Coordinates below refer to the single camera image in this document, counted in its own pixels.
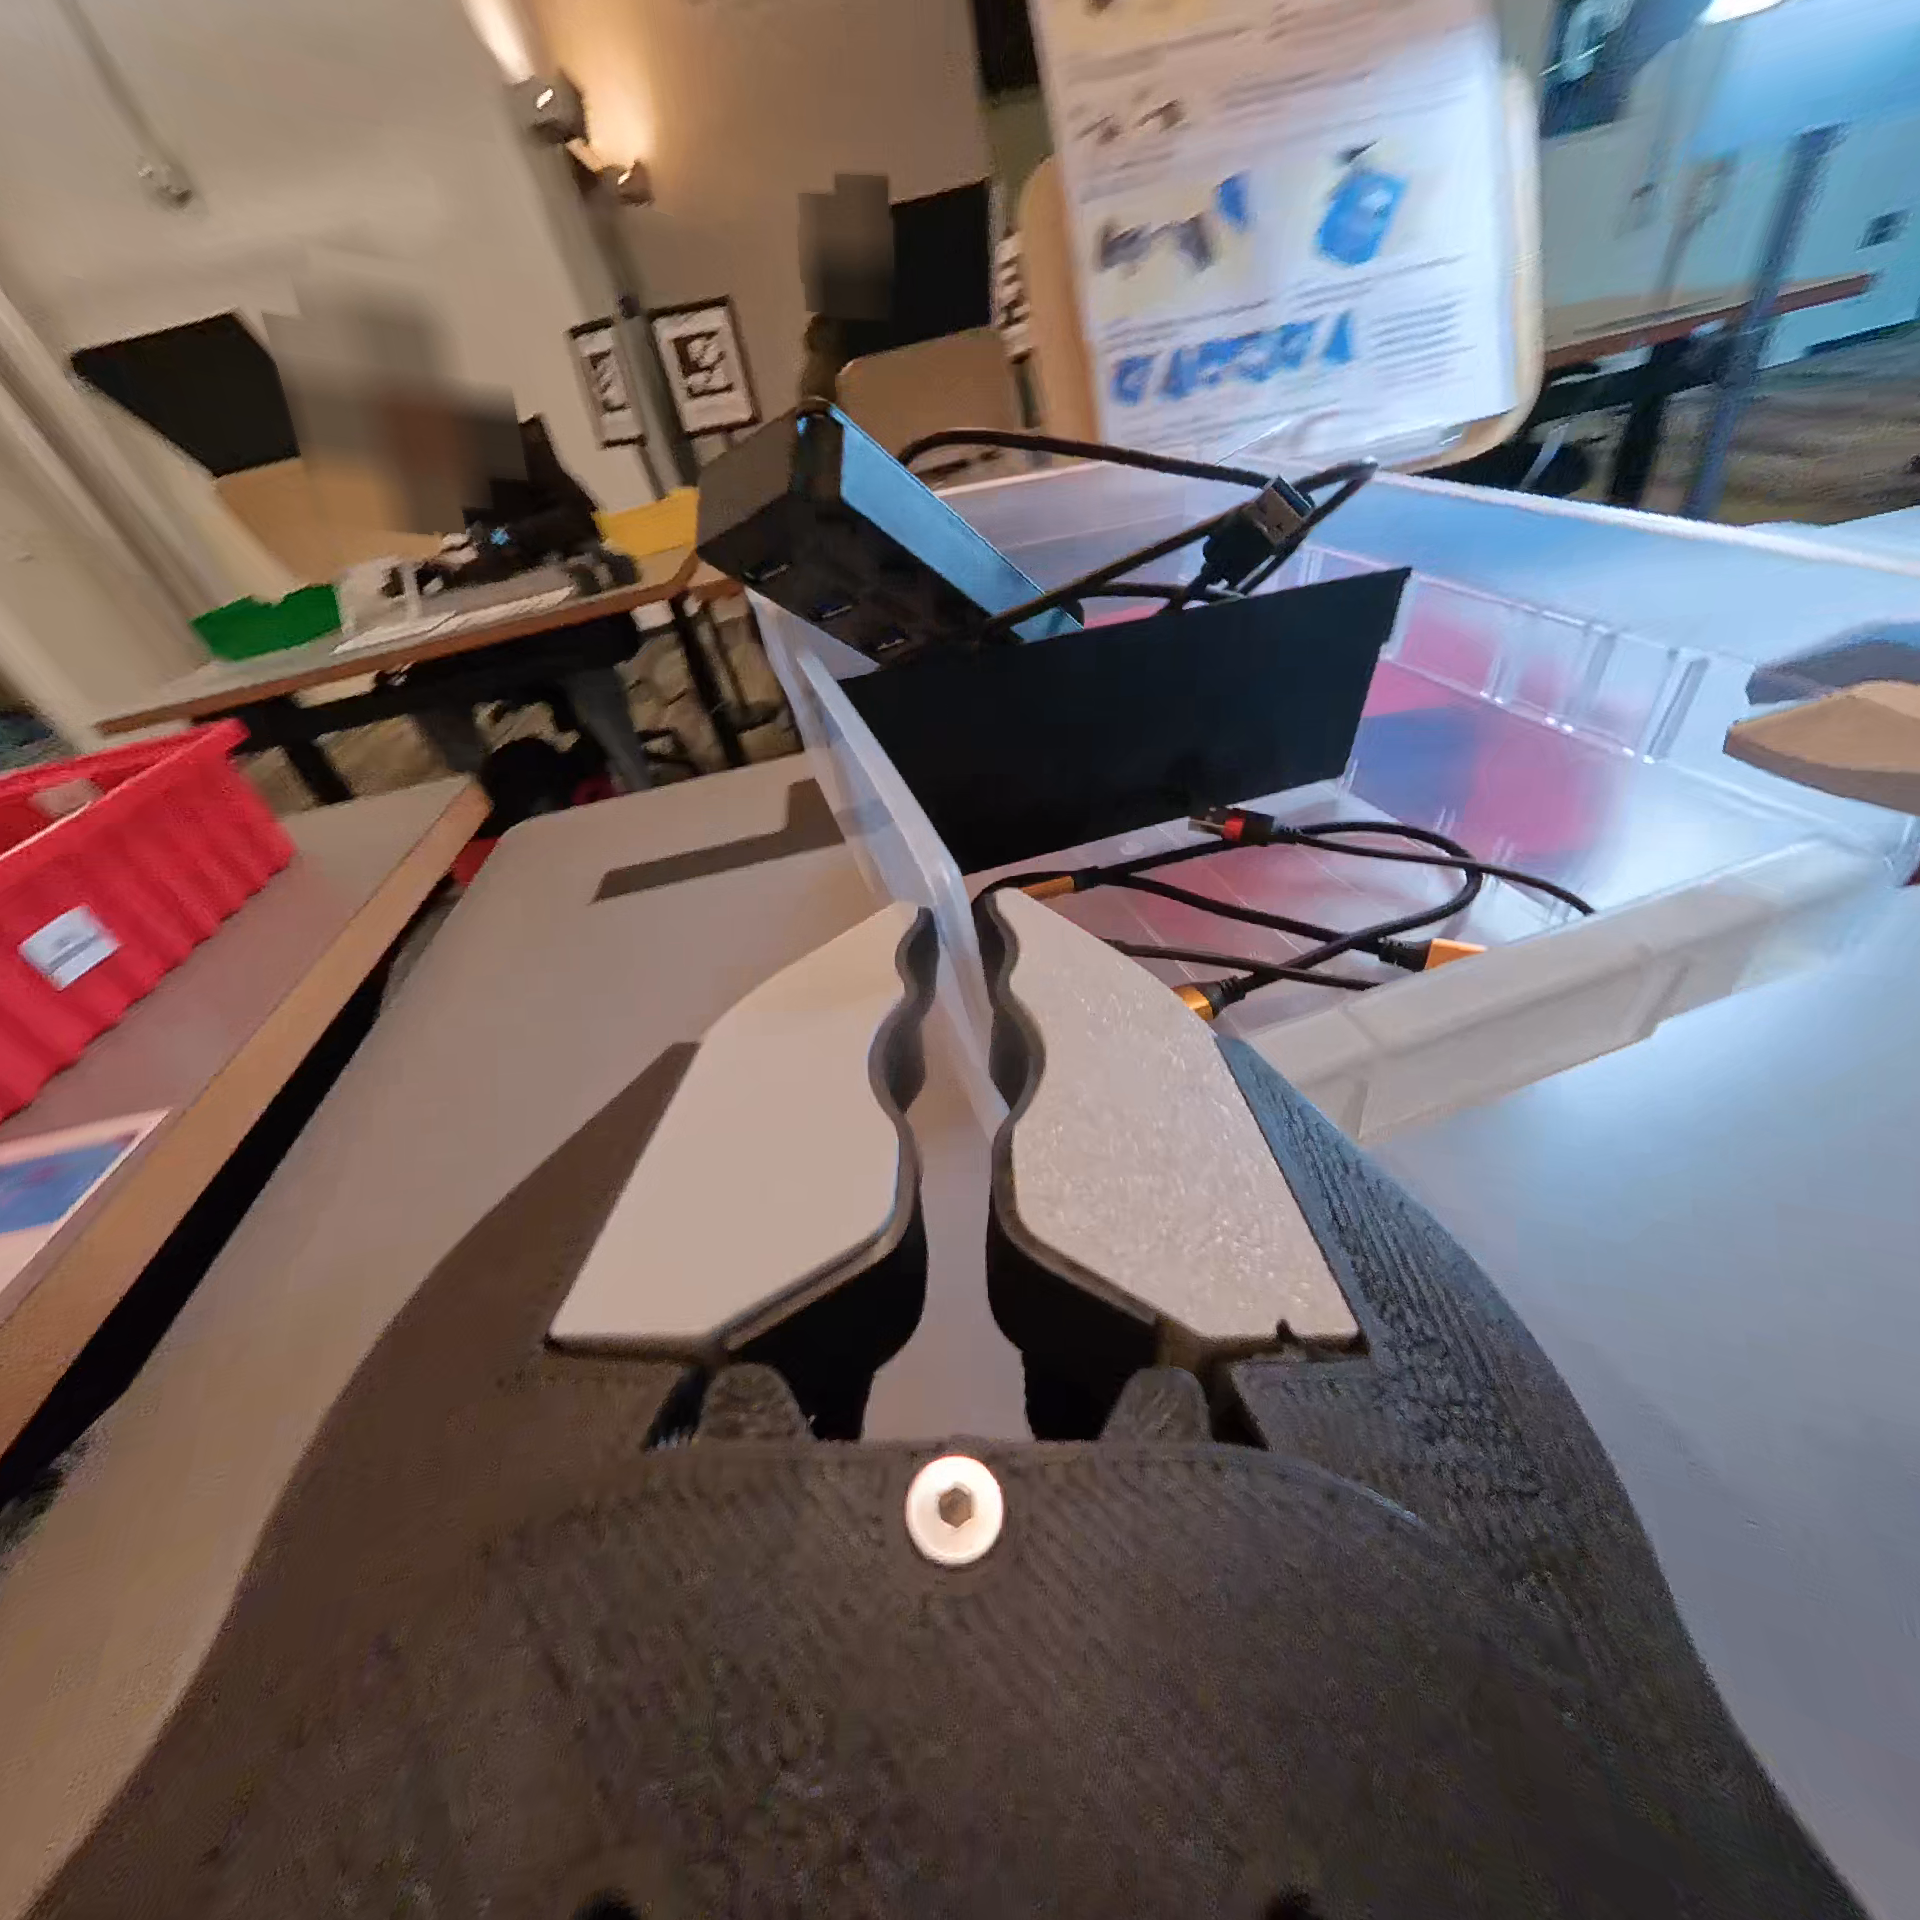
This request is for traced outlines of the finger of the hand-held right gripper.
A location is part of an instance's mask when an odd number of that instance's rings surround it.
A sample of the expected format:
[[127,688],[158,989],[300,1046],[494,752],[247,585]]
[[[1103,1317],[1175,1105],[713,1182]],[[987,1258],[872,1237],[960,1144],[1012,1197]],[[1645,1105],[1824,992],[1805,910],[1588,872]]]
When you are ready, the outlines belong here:
[[1865,680],[1728,726],[1728,758],[1784,781],[1918,816],[1918,685]]

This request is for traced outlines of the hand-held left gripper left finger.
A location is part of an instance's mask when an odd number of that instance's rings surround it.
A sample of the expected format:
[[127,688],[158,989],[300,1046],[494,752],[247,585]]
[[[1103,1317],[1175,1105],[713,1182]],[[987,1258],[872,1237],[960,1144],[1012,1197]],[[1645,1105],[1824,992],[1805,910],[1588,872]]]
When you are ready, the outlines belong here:
[[861,1420],[926,1302],[908,1113],[935,981],[933,913],[891,902],[680,1046],[549,1346],[704,1378],[752,1362],[809,1420]]

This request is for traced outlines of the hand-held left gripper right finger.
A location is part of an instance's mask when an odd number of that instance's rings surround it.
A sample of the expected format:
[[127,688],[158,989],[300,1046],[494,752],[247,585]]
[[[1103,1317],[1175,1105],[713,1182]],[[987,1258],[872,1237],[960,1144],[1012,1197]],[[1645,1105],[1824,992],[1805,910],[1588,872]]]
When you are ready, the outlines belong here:
[[1105,1420],[1142,1370],[1220,1404],[1246,1360],[1367,1351],[1353,1266],[1211,1024],[1015,887],[975,900],[991,1002],[987,1290],[1031,1420]]

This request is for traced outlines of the clear plastic bin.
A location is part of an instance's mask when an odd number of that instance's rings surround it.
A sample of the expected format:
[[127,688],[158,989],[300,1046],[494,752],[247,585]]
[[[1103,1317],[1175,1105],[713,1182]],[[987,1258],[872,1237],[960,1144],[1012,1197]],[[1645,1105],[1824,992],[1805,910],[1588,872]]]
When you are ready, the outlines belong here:
[[[1222,512],[1235,489],[1142,471],[960,486],[950,504],[1038,585]],[[1822,964],[1916,869],[1916,820],[1728,758],[1775,662],[1916,628],[1916,509],[1718,525],[1384,472],[1267,590],[1407,573],[1345,769],[1276,797],[1445,831],[1596,913],[1489,887],[1489,948],[1377,992],[1279,984],[1229,1013],[1357,1141],[1631,1046],[1669,1017]],[[750,593],[764,652],[876,892],[943,936],[943,1045],[984,1127],[991,1007],[968,882],[830,680],[871,662]]]

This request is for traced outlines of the black box usb hub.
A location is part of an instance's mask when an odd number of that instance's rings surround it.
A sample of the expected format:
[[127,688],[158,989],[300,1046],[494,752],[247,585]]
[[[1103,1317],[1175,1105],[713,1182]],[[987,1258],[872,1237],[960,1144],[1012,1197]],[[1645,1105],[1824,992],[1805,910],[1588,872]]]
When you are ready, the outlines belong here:
[[704,468],[694,549],[877,665],[1084,625],[1076,604],[995,625],[1040,586],[827,399],[803,399]]

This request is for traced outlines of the wooden table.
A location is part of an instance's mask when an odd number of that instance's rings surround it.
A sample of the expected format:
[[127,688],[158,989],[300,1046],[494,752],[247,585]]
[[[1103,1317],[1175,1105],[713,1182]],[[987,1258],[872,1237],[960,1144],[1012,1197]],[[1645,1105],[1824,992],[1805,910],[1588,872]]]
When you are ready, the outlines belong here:
[[1761,303],[1753,295],[1607,320],[1542,354],[1542,388],[1531,425],[1563,425],[1575,415],[1623,413],[1604,502],[1637,509],[1664,437],[1669,402],[1685,393],[1750,391],[1769,335],[1780,317],[1862,297],[1873,271],[1793,279]]
[[662,549],[637,560],[633,582],[606,591],[549,597],[544,606],[527,593],[483,614],[444,614],[423,631],[383,631],[366,642],[321,637],[241,662],[215,661],[109,711],[94,732],[132,736],[232,720],[245,752],[278,752],[304,793],[332,807],[349,801],[351,788],[324,752],[328,736],[460,704],[495,704],[525,688],[561,688],[614,788],[633,793],[654,772],[620,676],[644,645],[640,613],[667,617],[721,762],[748,761],[741,742],[748,714],[726,700],[694,618],[732,590],[689,545]]
[[488,816],[472,778],[293,816],[293,861],[118,1026],[4,1122],[46,1135],[150,1129],[41,1237],[4,1255],[4,1494],[132,1380],[377,1014],[399,938]]

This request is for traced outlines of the black bin divider panel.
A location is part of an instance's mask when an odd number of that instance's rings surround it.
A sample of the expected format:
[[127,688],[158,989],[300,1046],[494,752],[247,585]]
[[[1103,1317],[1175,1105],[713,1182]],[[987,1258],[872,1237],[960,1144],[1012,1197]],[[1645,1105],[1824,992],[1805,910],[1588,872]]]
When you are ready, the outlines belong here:
[[960,872],[1344,775],[1406,566],[931,655],[843,692]]

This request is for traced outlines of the red ribbed crate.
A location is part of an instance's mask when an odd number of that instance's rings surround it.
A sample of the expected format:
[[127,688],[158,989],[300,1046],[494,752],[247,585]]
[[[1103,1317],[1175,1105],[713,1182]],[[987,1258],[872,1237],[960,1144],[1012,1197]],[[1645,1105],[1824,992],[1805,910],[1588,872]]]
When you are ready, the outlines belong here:
[[295,856],[222,720],[1,778],[1,1116]]

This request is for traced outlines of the black desk equipment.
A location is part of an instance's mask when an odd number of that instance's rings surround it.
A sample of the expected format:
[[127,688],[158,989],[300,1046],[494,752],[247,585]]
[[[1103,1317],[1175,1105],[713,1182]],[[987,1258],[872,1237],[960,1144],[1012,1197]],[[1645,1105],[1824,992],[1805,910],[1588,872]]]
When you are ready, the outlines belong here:
[[595,504],[559,504],[518,518],[468,518],[435,558],[416,565],[416,586],[421,593],[494,586],[541,568],[558,568],[579,591],[640,581],[640,565],[606,544]]

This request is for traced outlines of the blue and red paper sheet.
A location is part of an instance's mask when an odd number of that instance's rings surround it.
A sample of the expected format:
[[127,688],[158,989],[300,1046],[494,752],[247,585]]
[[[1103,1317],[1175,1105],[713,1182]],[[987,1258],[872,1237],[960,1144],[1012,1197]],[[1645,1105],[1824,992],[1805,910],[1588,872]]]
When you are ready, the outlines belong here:
[[166,1110],[143,1110],[1,1143],[1,1300],[27,1286],[31,1262],[108,1182]]

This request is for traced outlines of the green plastic bin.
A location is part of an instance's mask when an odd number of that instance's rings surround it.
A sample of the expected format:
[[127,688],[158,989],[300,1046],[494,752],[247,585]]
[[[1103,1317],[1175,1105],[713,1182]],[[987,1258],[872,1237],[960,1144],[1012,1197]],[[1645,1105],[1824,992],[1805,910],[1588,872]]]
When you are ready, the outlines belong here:
[[245,593],[195,614],[189,625],[209,655],[247,662],[335,634],[342,628],[342,609],[334,582],[313,582],[278,599]]

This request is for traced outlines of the framed marker picture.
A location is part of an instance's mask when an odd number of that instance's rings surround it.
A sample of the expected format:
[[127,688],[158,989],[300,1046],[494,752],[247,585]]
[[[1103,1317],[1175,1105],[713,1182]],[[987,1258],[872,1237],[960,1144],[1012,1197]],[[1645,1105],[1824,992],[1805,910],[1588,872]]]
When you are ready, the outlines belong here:
[[648,441],[633,367],[616,320],[566,329],[583,398],[598,447],[641,447]]
[[761,422],[732,295],[656,306],[646,324],[685,439],[728,437]]

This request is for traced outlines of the plain wooden clipboard stand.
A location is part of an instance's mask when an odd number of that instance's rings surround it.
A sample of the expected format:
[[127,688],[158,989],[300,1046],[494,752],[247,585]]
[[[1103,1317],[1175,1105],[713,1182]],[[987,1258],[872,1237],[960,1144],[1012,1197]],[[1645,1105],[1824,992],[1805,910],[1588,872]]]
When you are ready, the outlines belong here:
[[995,326],[857,356],[836,374],[835,407],[895,457],[943,430],[1024,426],[1016,369]]

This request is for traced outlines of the clipboard stand with black sheet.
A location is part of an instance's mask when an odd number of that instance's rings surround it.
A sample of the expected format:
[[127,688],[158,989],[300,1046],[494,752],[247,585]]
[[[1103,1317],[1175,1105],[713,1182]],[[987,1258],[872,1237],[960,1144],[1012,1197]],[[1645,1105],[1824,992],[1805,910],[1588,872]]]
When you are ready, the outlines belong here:
[[447,372],[438,333],[398,303],[257,326],[223,312],[78,349],[71,366],[204,468],[301,585],[429,558],[525,479],[512,396]]

